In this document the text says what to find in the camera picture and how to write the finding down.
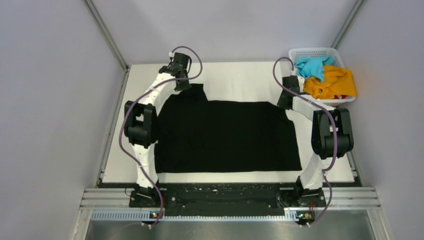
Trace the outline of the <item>black t-shirt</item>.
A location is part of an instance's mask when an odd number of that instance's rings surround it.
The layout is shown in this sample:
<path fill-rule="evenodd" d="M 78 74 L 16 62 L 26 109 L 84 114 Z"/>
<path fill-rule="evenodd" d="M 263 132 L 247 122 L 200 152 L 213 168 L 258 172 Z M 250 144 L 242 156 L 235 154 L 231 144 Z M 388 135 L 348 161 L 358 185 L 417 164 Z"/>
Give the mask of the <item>black t-shirt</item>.
<path fill-rule="evenodd" d="M 299 171 L 294 123 L 269 102 L 209 100 L 202 84 L 167 98 L 154 147 L 158 173 Z"/>

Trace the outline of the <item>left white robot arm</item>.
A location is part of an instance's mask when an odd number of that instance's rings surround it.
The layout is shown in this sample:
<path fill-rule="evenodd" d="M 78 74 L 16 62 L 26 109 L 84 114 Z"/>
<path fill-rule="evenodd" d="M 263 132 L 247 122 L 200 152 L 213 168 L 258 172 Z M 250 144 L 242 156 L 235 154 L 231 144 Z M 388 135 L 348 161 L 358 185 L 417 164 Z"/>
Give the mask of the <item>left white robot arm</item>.
<path fill-rule="evenodd" d="M 172 94 L 191 87 L 187 80 L 191 64 L 190 56 L 171 53 L 169 64 L 159 69 L 143 97 L 137 103 L 128 100 L 124 105 L 123 134 L 137 159 L 137 186 L 134 190 L 149 207 L 156 206 L 161 198 L 159 191 L 154 189 L 159 180 L 154 160 L 154 148 L 159 138 L 158 113 Z"/>

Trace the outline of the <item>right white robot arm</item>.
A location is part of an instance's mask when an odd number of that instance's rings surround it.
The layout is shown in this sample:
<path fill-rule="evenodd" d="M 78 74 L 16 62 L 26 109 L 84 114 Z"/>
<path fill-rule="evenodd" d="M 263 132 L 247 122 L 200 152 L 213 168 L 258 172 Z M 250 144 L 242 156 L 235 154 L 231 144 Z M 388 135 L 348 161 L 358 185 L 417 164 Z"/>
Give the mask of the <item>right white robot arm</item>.
<path fill-rule="evenodd" d="M 312 122 L 311 148 L 313 154 L 303 173 L 298 176 L 292 200 L 299 206 L 309 203 L 324 204 L 322 190 L 327 172 L 354 148 L 351 115 L 348 109 L 323 104 L 301 92 L 295 75 L 282 78 L 282 92 L 277 105 L 285 110 L 302 114 Z"/>

